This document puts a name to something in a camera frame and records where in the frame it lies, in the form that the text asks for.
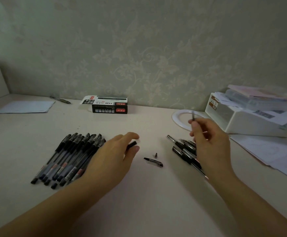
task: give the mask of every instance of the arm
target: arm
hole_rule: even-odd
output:
[[[0,228],[0,237],[68,236],[74,222],[129,171],[139,147],[124,153],[135,133],[117,135],[92,157],[84,175],[39,205]]]
[[[197,159],[209,183],[227,204],[246,236],[287,236],[287,219],[233,172],[228,135],[209,119],[189,120]]]

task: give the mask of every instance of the desk surface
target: desk surface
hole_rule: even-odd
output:
[[[50,100],[8,95],[12,100]],[[69,133],[101,133],[106,139],[127,131],[140,135],[140,151],[125,179],[76,223],[75,236],[237,236],[223,200],[193,167],[172,152],[166,135],[188,138],[171,119],[173,109],[129,106],[129,114],[95,114],[55,102],[48,113],[0,114],[0,227],[55,191],[30,181]],[[264,166],[231,141],[237,176],[287,218],[287,176]],[[143,160],[158,153],[164,167]]]

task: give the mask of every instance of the pen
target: pen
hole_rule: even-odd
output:
[[[200,164],[199,161],[196,159],[196,156],[193,155],[192,153],[190,153],[188,150],[183,149],[183,150],[182,150],[182,154],[188,157],[189,162],[190,162],[191,164],[193,163],[193,164],[196,165],[198,168],[200,168],[200,169],[202,168],[201,164]]]
[[[196,148],[196,143],[193,141],[188,141],[188,140],[183,140],[183,139],[179,139],[181,142],[183,143],[188,143],[190,144],[192,147]]]
[[[71,143],[71,145],[69,146],[69,148],[64,151],[60,157],[57,163],[55,163],[51,169],[47,172],[47,174],[45,175],[43,182],[44,185],[49,185],[49,183],[51,182],[51,179],[49,178],[50,176],[54,175],[54,172],[58,170],[58,166],[62,164],[62,161],[64,160],[65,156],[71,151],[72,148],[75,147],[75,145],[77,144],[77,142],[79,141],[79,139],[81,138],[82,134],[79,134],[75,140]]]
[[[146,158],[146,157],[144,159],[149,161],[149,162],[157,164],[157,166],[159,166],[159,167],[163,167],[163,164],[160,161],[157,161],[157,160],[154,160],[154,159],[150,159],[150,158]]]
[[[75,164],[77,164],[82,158],[84,158],[85,156],[88,156],[90,154],[90,152],[100,143],[102,139],[102,135],[98,136],[97,140],[88,148],[88,150],[85,150],[85,152],[80,156],[75,156],[75,160],[72,161],[66,168],[65,170],[61,173],[61,175],[57,178],[58,182],[61,182],[62,179],[68,175],[68,173],[70,172],[70,170],[72,170],[72,168],[75,166]]]
[[[188,156],[182,154],[182,151],[180,149],[178,149],[177,147],[173,146],[172,151],[177,154],[182,160],[184,160],[185,162],[187,162],[188,164],[192,165],[195,169],[197,169],[203,176],[205,176],[207,178],[207,176],[205,175],[205,173],[194,163],[192,163],[192,161],[189,159]]]
[[[67,141],[70,139],[71,134],[67,135],[62,142],[59,144],[59,146],[56,148],[54,154],[51,156],[49,161],[43,167],[38,171],[38,173],[35,175],[35,177],[32,179],[31,184],[35,184],[39,178],[39,176],[42,174],[44,169],[49,165],[49,163],[56,157],[57,154],[63,149],[63,147],[66,145]]]
[[[87,161],[88,158],[91,158],[95,152],[98,150],[98,148],[100,147],[100,144],[101,146],[105,143],[105,139],[103,139],[100,143],[97,143],[100,139],[98,138],[98,140],[92,145],[92,146],[95,146],[93,148],[90,148],[90,150],[84,154],[83,158],[77,162],[74,167],[72,168],[72,170],[66,175],[66,177],[60,182],[60,186],[64,186],[67,181],[69,181],[76,173],[76,171],[78,171],[79,168],[81,168],[81,166],[83,165],[83,163],[85,161]]]
[[[60,102],[66,103],[66,104],[71,104],[70,101],[67,101],[67,100],[64,100],[64,99],[60,99],[60,98],[57,98],[57,97],[54,97],[54,96],[49,96],[49,98],[54,99],[54,100],[58,100]]]
[[[70,139],[67,141],[67,143],[65,144],[65,146],[62,148],[62,150],[59,152],[58,155],[56,155],[56,158],[49,163],[49,165],[45,168],[45,170],[42,172],[42,174],[40,175],[39,179],[43,180],[45,175],[47,174],[47,172],[50,170],[50,168],[52,167],[53,163],[55,163],[57,161],[57,159],[59,158],[59,156],[65,151],[67,150],[67,148],[71,145],[72,141],[74,141],[74,139],[77,137],[78,133],[74,133]]]
[[[75,156],[75,154],[82,148],[82,146],[88,141],[90,138],[90,133],[87,133],[84,138],[81,138],[78,141],[78,145],[75,149],[71,151],[71,154],[68,155],[67,159],[62,164],[61,168],[58,172],[53,176],[53,180],[56,180],[59,177],[59,174],[63,171],[63,169],[67,166],[68,162]]]
[[[196,148],[194,148],[193,146],[191,146],[187,141],[182,140],[182,142],[184,143],[184,148],[187,149],[189,152],[191,152],[193,155],[196,155]]]
[[[196,148],[196,143],[193,141],[188,140],[187,141],[191,146],[193,146],[194,148]]]
[[[93,155],[97,152],[97,150],[98,150],[100,147],[102,147],[102,145],[103,145],[105,142],[106,142],[105,139],[101,140],[101,142],[99,143],[99,145],[97,146],[97,148],[96,148],[96,149],[90,154],[90,156],[87,158],[87,161],[85,161],[85,162],[81,165],[80,169],[79,169],[78,172],[75,174],[75,176],[74,176],[71,180],[69,180],[69,181],[67,182],[67,185],[69,185],[71,182],[75,181],[76,179],[80,178],[80,177],[83,175],[85,169],[87,168],[88,164],[89,164],[90,161],[91,161],[91,158],[92,158]]]
[[[132,143],[128,144],[126,147],[126,151],[128,151],[131,147],[137,145],[138,143],[140,143],[140,140],[135,140]]]
[[[174,144],[179,147],[180,149],[184,149],[184,144],[182,144],[181,142],[178,142],[176,139],[174,139],[172,136],[167,135],[167,138],[169,140],[172,140],[174,142]]]
[[[98,134],[98,136],[96,136],[96,134],[93,134],[90,136],[90,139],[85,143],[85,145],[81,148],[81,150],[79,150],[79,152],[77,153],[77,158],[80,157],[84,152],[86,152],[86,150],[88,150],[90,148],[90,146],[99,138],[102,137],[101,134]]]

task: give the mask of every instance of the floral wallpaper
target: floral wallpaper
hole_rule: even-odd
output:
[[[0,66],[12,93],[203,110],[287,87],[287,0],[0,0]]]

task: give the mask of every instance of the left hand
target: left hand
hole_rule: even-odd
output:
[[[139,135],[128,132],[126,135],[117,135],[107,141],[92,157],[80,179],[92,183],[105,192],[113,189],[128,173],[132,160],[139,151],[139,146],[133,146],[125,153],[132,139],[139,139]]]

